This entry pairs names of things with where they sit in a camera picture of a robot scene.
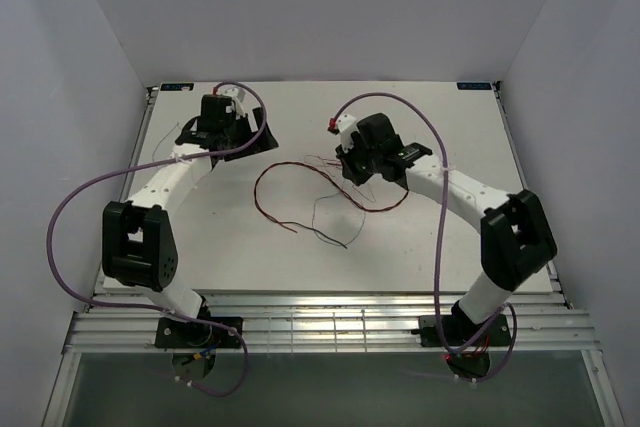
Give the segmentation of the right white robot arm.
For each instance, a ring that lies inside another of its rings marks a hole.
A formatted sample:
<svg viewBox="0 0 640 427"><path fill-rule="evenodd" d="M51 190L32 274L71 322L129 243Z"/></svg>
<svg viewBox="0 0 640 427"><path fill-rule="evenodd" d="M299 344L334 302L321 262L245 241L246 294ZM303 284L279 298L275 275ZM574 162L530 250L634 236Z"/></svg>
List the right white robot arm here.
<svg viewBox="0 0 640 427"><path fill-rule="evenodd" d="M452 309L451 329L458 341L474 344L483 337L490 315L557 255L535 193L508 193L445 167L431 149L405 145L381 113L363 120L343 114L329 123L329 131L339 136L336 157L346 179L361 185L379 175L439 202L478 232L482 273Z"/></svg>

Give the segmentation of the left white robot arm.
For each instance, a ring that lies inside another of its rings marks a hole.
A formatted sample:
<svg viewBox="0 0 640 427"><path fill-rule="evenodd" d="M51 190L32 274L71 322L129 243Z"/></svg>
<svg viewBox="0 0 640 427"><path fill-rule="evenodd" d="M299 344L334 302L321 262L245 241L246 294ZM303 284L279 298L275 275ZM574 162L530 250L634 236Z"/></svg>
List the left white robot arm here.
<svg viewBox="0 0 640 427"><path fill-rule="evenodd" d="M203 95L200 113L182 127L167 162L126 201L109 203L102 215L104 275L137 289L163 311L182 316L177 333L194 347L210 339L212 323L200 314L203 297L178 274L171 220L218 163L278 147L264 103L245 108L247 92L238 84L222 84Z"/></svg>

